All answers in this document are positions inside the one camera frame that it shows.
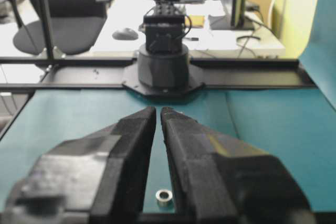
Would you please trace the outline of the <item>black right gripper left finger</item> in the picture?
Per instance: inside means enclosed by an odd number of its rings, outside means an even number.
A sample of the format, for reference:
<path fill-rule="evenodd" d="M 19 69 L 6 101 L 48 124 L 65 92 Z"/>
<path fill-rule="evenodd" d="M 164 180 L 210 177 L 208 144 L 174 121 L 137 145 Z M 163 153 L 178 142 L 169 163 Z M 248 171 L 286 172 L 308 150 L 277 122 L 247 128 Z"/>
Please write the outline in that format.
<path fill-rule="evenodd" d="M 146 107 L 39 156 L 1 223 L 112 223 L 143 210 L 156 109 Z"/>

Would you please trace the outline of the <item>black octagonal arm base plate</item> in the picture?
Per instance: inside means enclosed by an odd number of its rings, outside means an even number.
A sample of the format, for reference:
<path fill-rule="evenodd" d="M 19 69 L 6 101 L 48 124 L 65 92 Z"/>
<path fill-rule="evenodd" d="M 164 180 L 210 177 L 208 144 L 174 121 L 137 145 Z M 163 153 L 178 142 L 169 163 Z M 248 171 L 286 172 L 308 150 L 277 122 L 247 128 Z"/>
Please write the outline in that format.
<path fill-rule="evenodd" d="M 195 65 L 165 69 L 134 63 L 124 68 L 122 85 L 147 97 L 180 97 L 204 85 L 203 69 Z"/>

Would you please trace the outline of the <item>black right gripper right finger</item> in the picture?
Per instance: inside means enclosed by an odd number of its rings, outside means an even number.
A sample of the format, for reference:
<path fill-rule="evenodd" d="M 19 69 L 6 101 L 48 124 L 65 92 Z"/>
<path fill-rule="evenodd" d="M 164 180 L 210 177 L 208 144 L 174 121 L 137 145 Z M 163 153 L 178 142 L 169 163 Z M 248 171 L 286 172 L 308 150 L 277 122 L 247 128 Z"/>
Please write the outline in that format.
<path fill-rule="evenodd" d="M 316 223 L 277 157 L 173 108 L 161 124 L 179 212 L 198 223 Z"/>

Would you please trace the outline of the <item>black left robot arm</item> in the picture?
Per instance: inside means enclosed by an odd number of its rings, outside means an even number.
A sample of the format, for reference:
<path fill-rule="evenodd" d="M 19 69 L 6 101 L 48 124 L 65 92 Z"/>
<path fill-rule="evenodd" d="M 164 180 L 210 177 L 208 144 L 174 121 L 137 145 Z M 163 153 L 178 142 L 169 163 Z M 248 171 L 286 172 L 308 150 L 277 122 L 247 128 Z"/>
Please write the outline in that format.
<path fill-rule="evenodd" d="M 192 25 L 175 4 L 180 0 L 153 0 L 152 15 L 144 15 L 145 44 L 139 48 L 138 80 L 156 89 L 182 89 L 189 82 L 188 47 L 182 43 Z"/>

